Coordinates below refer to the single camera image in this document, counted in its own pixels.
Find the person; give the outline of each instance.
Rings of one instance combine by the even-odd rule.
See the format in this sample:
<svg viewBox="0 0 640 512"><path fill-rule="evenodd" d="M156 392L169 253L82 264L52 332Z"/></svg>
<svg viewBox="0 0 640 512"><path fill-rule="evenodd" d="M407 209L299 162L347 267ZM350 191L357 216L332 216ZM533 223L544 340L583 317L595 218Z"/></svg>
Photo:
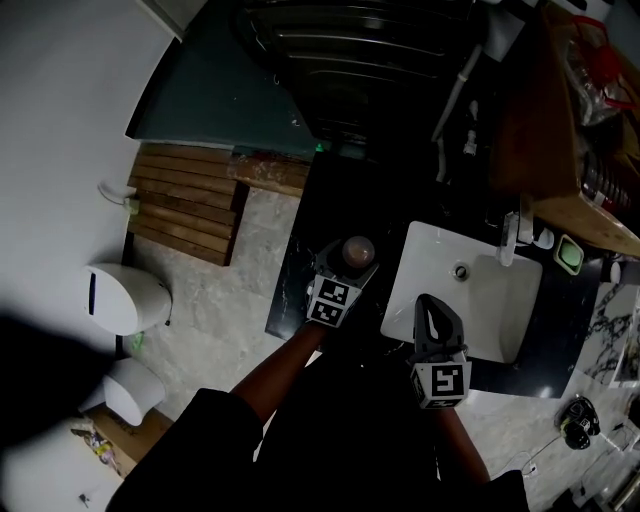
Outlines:
<svg viewBox="0 0 640 512"><path fill-rule="evenodd" d="M199 390L107 510L528 510L521 473L490 481L454 409L418 407L406 363L328 351L305 368L327 333L307 323L230 393Z"/></svg>

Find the faucet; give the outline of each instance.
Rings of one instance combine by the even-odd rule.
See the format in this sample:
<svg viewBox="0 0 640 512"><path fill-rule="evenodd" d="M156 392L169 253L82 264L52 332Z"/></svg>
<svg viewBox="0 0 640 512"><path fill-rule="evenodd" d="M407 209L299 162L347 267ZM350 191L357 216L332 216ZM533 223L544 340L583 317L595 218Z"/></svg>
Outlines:
<svg viewBox="0 0 640 512"><path fill-rule="evenodd" d="M516 243L533 243L533 198L529 194L520 194L520 210L504 216L502 238L496 251L496 259L503 267L511 266Z"/></svg>

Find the sink basin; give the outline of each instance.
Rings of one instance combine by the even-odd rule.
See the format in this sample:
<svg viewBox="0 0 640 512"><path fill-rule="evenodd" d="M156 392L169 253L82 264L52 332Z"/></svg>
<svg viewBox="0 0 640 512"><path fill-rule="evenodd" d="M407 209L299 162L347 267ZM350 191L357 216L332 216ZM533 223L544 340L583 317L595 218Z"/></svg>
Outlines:
<svg viewBox="0 0 640 512"><path fill-rule="evenodd" d="M535 304L542 265L445 229L412 222L380 332L413 343L415 301L429 293L462 319L469 356L513 363Z"/></svg>

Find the black countertop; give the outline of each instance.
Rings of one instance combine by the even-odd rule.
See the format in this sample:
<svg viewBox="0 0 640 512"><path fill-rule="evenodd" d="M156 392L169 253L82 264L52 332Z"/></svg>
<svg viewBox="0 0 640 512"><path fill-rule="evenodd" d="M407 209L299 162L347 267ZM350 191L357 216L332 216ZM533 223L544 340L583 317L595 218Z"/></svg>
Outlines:
<svg viewBox="0 0 640 512"><path fill-rule="evenodd" d="M380 263L343 326L341 350L362 357L405 357L413 345L380 334L409 224L422 221L497 245L500 230L485 222L479 189L463 194L416 166L382 168L317 153L291 232L266 331L288 339L306 320L305 289L315 275L315 256L328 243L353 235L369 238ZM559 398L571 377L596 300L602 259L585 251L572 277L552 260L552 251L517 249L539 261L543 275L529 327L514 364L474 359L471 387L514 395Z"/></svg>

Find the wooden slat mat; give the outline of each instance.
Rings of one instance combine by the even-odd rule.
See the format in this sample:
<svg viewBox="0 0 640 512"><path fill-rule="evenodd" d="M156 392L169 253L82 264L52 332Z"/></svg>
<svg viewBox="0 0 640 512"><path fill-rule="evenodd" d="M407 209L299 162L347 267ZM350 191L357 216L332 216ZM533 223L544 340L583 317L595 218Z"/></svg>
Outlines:
<svg viewBox="0 0 640 512"><path fill-rule="evenodd" d="M249 187L227 176L230 151L143 144L129 186L140 211L129 231L216 265L231 261Z"/></svg>

